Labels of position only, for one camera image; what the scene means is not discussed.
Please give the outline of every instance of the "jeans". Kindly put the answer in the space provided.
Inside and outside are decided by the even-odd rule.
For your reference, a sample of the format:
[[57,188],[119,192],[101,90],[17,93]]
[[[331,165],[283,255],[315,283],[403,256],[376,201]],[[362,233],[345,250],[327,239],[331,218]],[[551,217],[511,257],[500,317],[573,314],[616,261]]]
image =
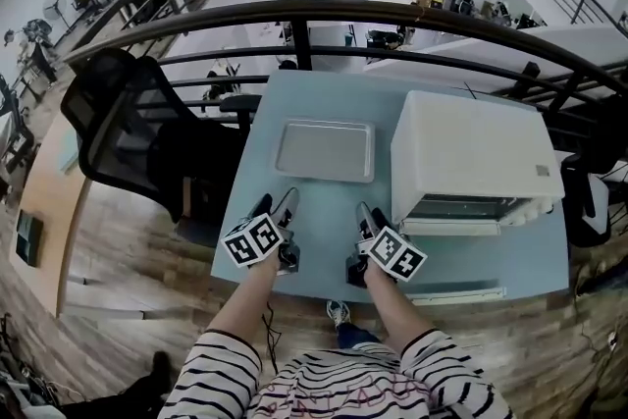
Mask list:
[[338,335],[338,347],[340,349],[351,349],[363,342],[380,342],[373,334],[357,328],[352,323],[341,323],[338,325],[336,334]]

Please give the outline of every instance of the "baking tray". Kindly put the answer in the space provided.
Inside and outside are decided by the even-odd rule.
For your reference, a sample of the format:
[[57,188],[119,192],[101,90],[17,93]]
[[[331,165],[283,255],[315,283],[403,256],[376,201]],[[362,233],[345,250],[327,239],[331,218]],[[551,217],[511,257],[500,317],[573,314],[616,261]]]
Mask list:
[[371,124],[288,119],[275,169],[288,177],[370,183],[375,177],[374,159]]

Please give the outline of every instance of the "floor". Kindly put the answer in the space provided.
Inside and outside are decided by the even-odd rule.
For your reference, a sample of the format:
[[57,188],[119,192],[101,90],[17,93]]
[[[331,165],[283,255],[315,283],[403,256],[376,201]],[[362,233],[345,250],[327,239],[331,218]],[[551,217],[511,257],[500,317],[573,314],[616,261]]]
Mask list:
[[[410,0],[372,0],[379,2],[392,2],[395,4],[409,4]],[[373,23],[355,23],[355,42],[353,45],[357,47],[366,47],[366,39],[369,30],[381,30],[396,32],[396,26],[373,24]],[[310,29],[310,43],[312,45],[344,45],[344,35],[347,33],[347,26],[327,26]],[[417,28],[412,41],[407,46],[407,50],[419,51],[428,47],[439,44],[446,44],[459,39],[457,35],[444,33],[440,31],[425,30]],[[367,64],[365,58],[351,56],[313,56],[313,70],[322,72],[342,72],[351,74],[360,74],[364,71]]]
[[[46,93],[30,117],[41,139],[52,121],[72,73]],[[39,89],[43,82],[36,82]],[[210,277],[214,250],[179,239],[167,212],[141,196],[94,183],[78,227],[71,273],[89,278],[70,284],[68,300],[101,307],[142,309],[145,321],[53,319],[32,297],[8,262],[17,206],[1,206],[0,308],[24,359],[48,380],[63,386],[65,402],[118,393],[149,368],[152,353],[169,352],[181,366],[197,336],[233,291]],[[605,263],[625,255],[628,237],[601,249],[574,250],[574,278],[580,264]],[[335,343],[324,303],[276,295],[274,328],[283,333],[280,365],[308,348]],[[520,418],[573,417],[609,357],[607,336],[620,334],[602,376],[602,394],[625,388],[628,373],[628,296],[606,291],[578,300],[569,292],[518,301],[422,307],[422,314],[449,332],[486,369]],[[370,305],[352,306],[354,321],[383,336]],[[255,344],[265,361],[263,381],[272,377],[260,330]]]

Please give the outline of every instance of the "cable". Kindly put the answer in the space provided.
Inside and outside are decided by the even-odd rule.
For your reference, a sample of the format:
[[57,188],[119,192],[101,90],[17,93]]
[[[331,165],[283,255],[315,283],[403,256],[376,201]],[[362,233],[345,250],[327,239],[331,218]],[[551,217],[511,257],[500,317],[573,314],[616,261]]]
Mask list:
[[466,83],[466,81],[463,81],[463,82],[464,82],[464,85],[466,85],[466,86],[467,86],[467,89],[468,89],[468,90],[469,90],[469,92],[471,93],[471,96],[473,96],[473,99],[474,99],[474,100],[477,100],[477,99],[478,99],[478,97],[477,97],[477,96],[475,95],[475,93],[473,92],[473,89],[471,89],[471,88],[469,87],[469,84],[467,84],[467,83]]
[[47,385],[47,388],[49,389],[49,391],[56,392],[56,393],[58,393],[59,391],[58,390],[54,390],[54,388],[65,390],[66,392],[68,392],[68,397],[70,397],[70,393],[78,394],[78,396],[80,396],[80,398],[83,401],[87,401],[85,399],[85,396],[83,396],[83,394],[81,392],[78,392],[77,390],[73,390],[72,388],[68,388],[67,386],[64,386],[62,384],[55,383],[54,381],[49,381],[48,385]]
[[[580,268],[576,278],[580,277],[580,273],[582,272],[584,267],[585,266],[582,266]],[[574,292],[573,292],[572,302],[573,302],[573,309],[576,312],[576,322],[578,322],[578,320],[580,319],[580,311],[578,310],[578,299],[576,298],[576,288],[574,289]],[[590,336],[585,334],[585,322],[584,321],[580,323],[580,336],[585,338],[587,342],[589,343],[589,349],[594,353],[593,357],[594,358],[598,357],[601,351],[599,349],[596,349],[596,346],[593,344],[593,339],[591,339]]]
[[[578,276],[580,276],[580,273],[582,272],[582,269],[585,266],[582,266],[580,268],[580,270],[578,271]],[[619,306],[621,306],[621,301],[623,299],[624,296],[624,291],[621,292],[621,295],[619,296],[619,300],[617,302],[617,304]],[[579,312],[578,312],[578,305],[577,305],[577,299],[576,299],[576,295],[575,295],[575,291],[574,291],[574,296],[573,296],[573,306],[574,309],[576,311],[576,319],[579,317]],[[622,315],[621,314],[617,314],[616,318],[615,318],[615,336],[619,338],[619,321],[621,320]],[[594,354],[594,358],[600,354],[602,352],[601,349],[596,349],[594,344],[593,344],[593,340],[585,335],[584,333],[584,322],[582,323],[582,330],[581,330],[581,335],[582,337],[586,338],[589,341],[590,344],[590,348],[595,352]],[[578,391],[580,389],[580,387],[582,387],[582,385],[584,385],[589,378],[591,377],[591,375],[596,371],[596,369],[598,369],[598,376],[596,377],[596,381],[592,387],[592,390],[596,390],[598,388],[598,386],[600,385],[600,382],[602,381],[602,378],[606,372],[606,370],[608,369],[608,365],[610,364],[610,361],[612,360],[613,355],[615,354],[615,352],[617,352],[617,347],[615,347],[614,350],[611,350],[610,353],[607,355],[606,360],[603,360],[602,358],[600,358],[595,364],[594,366],[591,368],[591,370],[587,373],[587,375],[585,376],[585,378],[580,381],[576,386],[574,386],[571,391],[569,392],[569,394],[567,395],[567,398],[565,398],[562,403],[556,408],[556,410],[554,411],[554,413],[549,417],[549,419],[555,419],[556,414],[558,414],[560,412],[560,410],[562,409],[562,404],[563,403],[567,403],[569,401],[569,399],[573,396],[573,394],[576,393],[576,391]]]
[[271,307],[270,302],[266,302],[266,307],[271,311],[270,320],[266,321],[266,316],[262,315],[262,321],[264,322],[264,326],[266,327],[266,345],[268,347],[268,355],[271,358],[271,363],[273,364],[273,369],[275,370],[275,374],[279,374],[279,370],[277,368],[277,356],[275,354],[275,348],[279,343],[279,340],[282,338],[282,333],[273,329],[273,320],[275,318],[275,311]]

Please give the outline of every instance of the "mesh chair back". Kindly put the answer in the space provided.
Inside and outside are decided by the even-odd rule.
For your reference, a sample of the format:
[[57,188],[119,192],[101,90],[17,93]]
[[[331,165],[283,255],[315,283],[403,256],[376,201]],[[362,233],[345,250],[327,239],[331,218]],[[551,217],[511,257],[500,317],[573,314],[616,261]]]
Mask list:
[[61,110],[80,131],[78,163],[88,178],[158,202],[174,222],[187,184],[185,214],[222,223],[245,135],[197,118],[155,60],[112,49],[96,54]]
[[103,49],[75,77],[61,102],[61,112],[81,140],[96,113],[111,108],[134,63],[135,58],[122,49]]
[[79,131],[78,162],[88,178],[149,197],[175,221],[181,216],[178,195],[149,179],[148,153],[164,123],[184,121],[193,129],[200,121],[152,58],[98,53],[68,89],[62,112]]

